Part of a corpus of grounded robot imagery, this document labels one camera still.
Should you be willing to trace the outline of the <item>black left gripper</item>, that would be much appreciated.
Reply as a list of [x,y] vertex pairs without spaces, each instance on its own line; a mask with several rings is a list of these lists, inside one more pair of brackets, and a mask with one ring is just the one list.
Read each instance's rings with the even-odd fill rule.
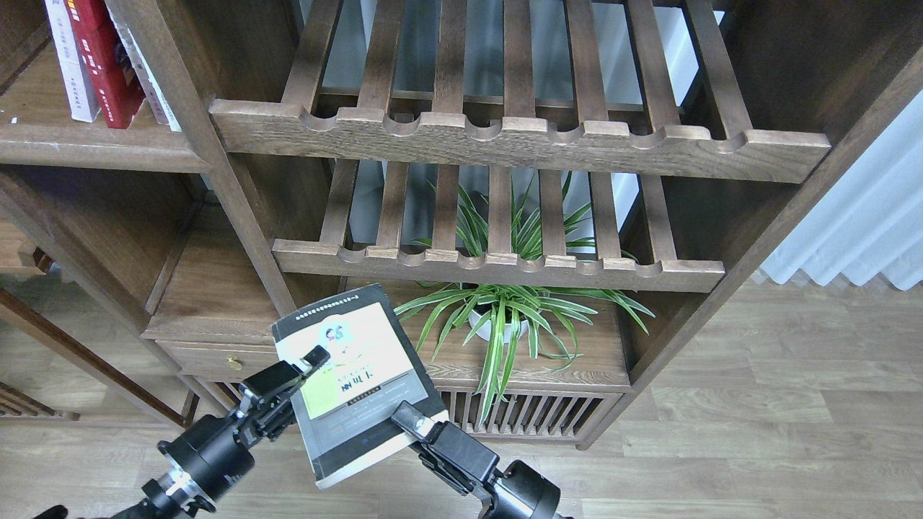
[[215,503],[255,464],[250,449],[274,441],[296,421],[291,397],[330,353],[314,346],[296,364],[279,361],[242,382],[243,398],[225,417],[206,414],[173,441],[159,441],[172,469],[142,486],[143,515],[215,512]]

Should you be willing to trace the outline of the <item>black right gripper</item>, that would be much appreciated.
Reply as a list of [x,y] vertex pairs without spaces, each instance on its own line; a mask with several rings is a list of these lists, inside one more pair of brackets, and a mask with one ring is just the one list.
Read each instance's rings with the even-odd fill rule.
[[560,489],[527,463],[515,460],[504,471],[499,456],[451,422],[435,422],[408,401],[390,420],[415,438],[419,458],[461,495],[481,500],[480,518],[562,518]]

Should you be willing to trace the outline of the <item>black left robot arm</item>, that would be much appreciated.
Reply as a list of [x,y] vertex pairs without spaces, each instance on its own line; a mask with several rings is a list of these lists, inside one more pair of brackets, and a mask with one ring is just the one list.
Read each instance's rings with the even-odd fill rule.
[[173,441],[159,441],[171,469],[144,486],[143,499],[113,518],[193,518],[216,512],[216,503],[253,469],[250,453],[263,439],[274,441],[296,421],[291,399],[329,361],[314,346],[293,363],[280,360],[242,382],[240,404],[224,417],[206,414]]

